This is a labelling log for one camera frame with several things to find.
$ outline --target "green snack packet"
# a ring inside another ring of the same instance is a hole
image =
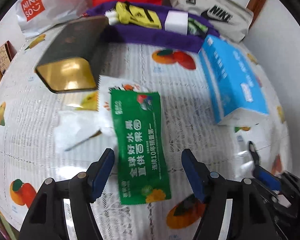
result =
[[[119,144],[119,192],[122,204],[171,198],[161,143],[158,93],[111,91],[114,130]]]
[[[197,20],[188,18],[188,33],[196,36],[201,36],[203,39],[207,36],[208,27],[201,24]]]

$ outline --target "yellow package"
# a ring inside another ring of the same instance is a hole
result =
[[[130,5],[127,2],[117,2],[115,9],[122,24],[133,23],[146,28],[162,29],[160,19],[154,11]]]

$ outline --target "wooden door frame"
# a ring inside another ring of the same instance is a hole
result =
[[[247,9],[253,12],[253,20],[252,23],[250,24],[250,27],[254,24],[255,20],[258,18],[259,13],[261,12],[263,6],[265,5],[267,0],[250,0]]]

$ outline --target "purple bag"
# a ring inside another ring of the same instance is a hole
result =
[[[115,8],[116,1],[105,2],[97,5],[93,9],[87,11],[88,16],[104,15],[106,11]],[[139,43],[148,44],[154,46],[165,47],[168,49],[178,49],[198,53],[202,47],[204,39],[195,35],[182,35],[173,32],[166,32],[164,30],[164,22],[167,18],[168,11],[172,8],[162,5],[154,5],[147,3],[131,3],[132,5],[143,7],[145,9],[154,11],[157,13],[161,24],[162,30],[145,28],[134,24],[116,24],[108,26],[103,34],[102,38],[106,42],[123,42],[123,43]],[[219,33],[213,28],[212,24],[203,17],[190,14],[189,17],[197,20],[201,24],[207,26],[207,34],[211,34],[219,37]]]

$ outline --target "blue gripper pad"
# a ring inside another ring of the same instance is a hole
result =
[[[99,170],[92,184],[91,198],[93,201],[101,197],[103,189],[105,188],[106,182],[114,165],[114,151],[112,149],[106,149],[97,164],[99,166]]]
[[[259,170],[257,178],[262,183],[264,183],[267,187],[269,187],[271,190],[277,190],[281,191],[281,183],[279,180],[275,179],[272,174]]]
[[[200,178],[198,172],[196,171],[196,164],[198,161],[192,154],[189,149],[185,149],[181,155],[181,163],[183,169],[186,172],[188,181],[191,185],[194,196],[199,199],[201,202],[204,202],[205,194],[204,194],[204,185],[203,181]]]

